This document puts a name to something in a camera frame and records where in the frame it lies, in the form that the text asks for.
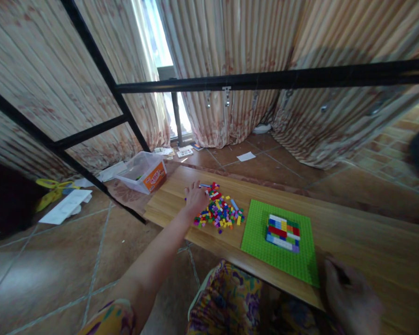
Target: hand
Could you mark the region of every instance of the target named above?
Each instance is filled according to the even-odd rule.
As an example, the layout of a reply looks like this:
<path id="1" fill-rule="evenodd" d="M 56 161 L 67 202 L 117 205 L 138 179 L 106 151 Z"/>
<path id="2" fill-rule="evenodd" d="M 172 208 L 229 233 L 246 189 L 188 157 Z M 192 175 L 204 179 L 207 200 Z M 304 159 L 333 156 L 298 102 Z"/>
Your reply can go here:
<path id="1" fill-rule="evenodd" d="M 334 258 L 325 260 L 326 293 L 329 305 L 347 335 L 380 334 L 383 305 L 362 273 Z M 342 284 L 340 268 L 350 284 Z"/>
<path id="2" fill-rule="evenodd" d="M 185 210 L 192 216 L 199 216 L 210 204 L 210 196 L 205 193 L 206 188 L 199 188 L 200 181 L 193 182 L 185 188 L 186 206 Z"/>

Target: patterned clothing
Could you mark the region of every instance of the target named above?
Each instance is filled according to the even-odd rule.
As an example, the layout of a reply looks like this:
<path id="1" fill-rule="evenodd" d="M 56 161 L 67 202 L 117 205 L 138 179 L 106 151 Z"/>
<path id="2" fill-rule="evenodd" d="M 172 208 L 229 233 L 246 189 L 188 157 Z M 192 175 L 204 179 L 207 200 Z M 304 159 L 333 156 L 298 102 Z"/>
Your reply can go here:
<path id="1" fill-rule="evenodd" d="M 189 313 L 187 335 L 259 334 L 263 283 L 225 260 L 212 270 Z M 281 294 L 272 304 L 270 334 L 342 334 L 326 315 Z M 111 301 L 79 335 L 135 334 L 135 316 L 128 300 Z"/>

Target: orange label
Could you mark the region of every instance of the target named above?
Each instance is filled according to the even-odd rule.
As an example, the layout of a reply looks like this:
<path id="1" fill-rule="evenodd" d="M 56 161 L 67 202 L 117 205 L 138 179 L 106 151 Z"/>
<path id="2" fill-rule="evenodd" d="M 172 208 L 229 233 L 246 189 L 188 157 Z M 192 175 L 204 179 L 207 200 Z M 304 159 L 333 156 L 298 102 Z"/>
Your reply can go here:
<path id="1" fill-rule="evenodd" d="M 158 182 L 163 179 L 165 174 L 166 173 L 164 172 L 163 162 L 161 162 L 157 165 L 155 169 L 152 170 L 150 175 L 148 175 L 146 179 L 143 181 L 146 187 L 148 188 L 149 192 L 152 192 L 152 190 L 155 188 Z"/>

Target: green baseplate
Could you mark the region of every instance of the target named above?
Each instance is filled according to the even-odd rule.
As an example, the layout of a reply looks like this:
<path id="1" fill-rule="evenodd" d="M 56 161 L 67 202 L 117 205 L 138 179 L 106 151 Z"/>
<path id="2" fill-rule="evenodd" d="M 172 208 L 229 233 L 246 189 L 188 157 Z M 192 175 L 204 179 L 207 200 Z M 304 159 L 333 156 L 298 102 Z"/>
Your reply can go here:
<path id="1" fill-rule="evenodd" d="M 300 225 L 299 253 L 293 253 L 265 240 L 270 214 Z M 311 220 L 307 216 L 251 200 L 241 250 L 312 286 L 320 287 Z"/>

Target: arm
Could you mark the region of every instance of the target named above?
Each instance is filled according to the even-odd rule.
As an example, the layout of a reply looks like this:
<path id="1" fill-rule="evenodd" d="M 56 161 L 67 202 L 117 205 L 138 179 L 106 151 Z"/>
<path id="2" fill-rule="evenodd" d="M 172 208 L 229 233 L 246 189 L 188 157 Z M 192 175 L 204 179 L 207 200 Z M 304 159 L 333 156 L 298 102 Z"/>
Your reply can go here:
<path id="1" fill-rule="evenodd" d="M 380 334 L 383 305 L 365 276 L 334 258 L 328 258 L 325 266 L 329 305 L 346 334 Z M 341 282 L 337 269 L 344 272 L 349 283 Z"/>
<path id="2" fill-rule="evenodd" d="M 195 215 L 210 203 L 210 198 L 199 185 L 200 181 L 197 181 L 185 188 L 186 206 L 148 245 L 108 295 L 107 301 L 121 298 L 130 301 L 137 334 L 150 315 L 158 290 L 170 273 L 172 261 Z"/>

